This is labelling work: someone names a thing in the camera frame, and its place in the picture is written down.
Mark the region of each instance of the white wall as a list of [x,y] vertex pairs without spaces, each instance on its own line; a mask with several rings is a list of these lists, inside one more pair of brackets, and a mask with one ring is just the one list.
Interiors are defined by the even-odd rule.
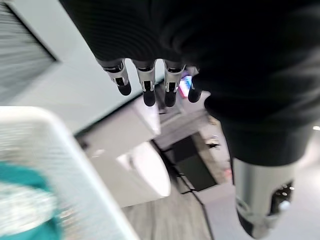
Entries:
[[[292,207],[265,240],[320,239],[320,132],[314,133],[300,167]],[[238,222],[232,188],[205,205],[214,239],[250,240]]]
[[[10,6],[59,62],[38,77],[11,105],[43,107],[77,132],[141,93],[137,71],[127,59],[132,93],[123,96],[96,62],[58,0],[12,0]],[[156,79],[164,75],[156,63]]]

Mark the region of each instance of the teal cloth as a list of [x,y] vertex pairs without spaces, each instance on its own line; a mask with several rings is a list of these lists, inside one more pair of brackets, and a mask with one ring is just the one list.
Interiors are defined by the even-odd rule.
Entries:
[[[35,170],[0,162],[0,182],[19,184],[46,192],[52,192],[44,177]],[[0,240],[61,240],[62,227],[58,217],[58,210],[53,214],[52,218],[31,230],[21,232],[15,235],[0,236]]]

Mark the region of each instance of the black fingertip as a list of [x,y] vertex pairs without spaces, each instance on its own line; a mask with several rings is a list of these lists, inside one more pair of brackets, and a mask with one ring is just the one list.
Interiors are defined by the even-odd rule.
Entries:
[[164,103],[167,107],[173,107],[176,103],[177,92],[166,91],[164,95]]
[[243,227],[243,229],[245,230],[245,232],[247,234],[249,234],[251,237],[253,237],[253,231],[254,231],[254,225],[249,222],[248,220],[246,220],[240,213],[239,211],[237,210],[236,211],[237,215],[238,215],[238,218],[239,218],[239,221],[241,223],[241,226]]
[[120,93],[124,96],[128,96],[131,93],[131,84],[128,82],[127,85],[118,86]]
[[155,91],[144,91],[143,92],[144,104],[148,107],[152,107],[156,103]]
[[199,101],[201,97],[201,91],[198,91],[198,90],[195,90],[195,89],[192,89],[190,87],[190,90],[189,90],[189,94],[188,94],[188,100],[190,103],[196,103]]

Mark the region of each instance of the robotic arm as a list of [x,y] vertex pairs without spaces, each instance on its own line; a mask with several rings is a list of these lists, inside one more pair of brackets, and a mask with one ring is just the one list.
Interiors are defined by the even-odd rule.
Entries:
[[172,107],[182,71],[188,99],[211,96],[231,157],[244,230],[266,236],[290,206],[297,161],[320,117],[320,4],[304,1],[60,0],[123,95],[132,59],[147,106],[155,60],[165,65]]

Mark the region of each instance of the black fabric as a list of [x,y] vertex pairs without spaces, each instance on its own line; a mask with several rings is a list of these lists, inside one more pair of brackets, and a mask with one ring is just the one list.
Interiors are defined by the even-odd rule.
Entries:
[[303,154],[320,117],[319,1],[60,1],[99,60],[198,67],[193,84],[211,93],[205,107],[233,157],[283,165]]

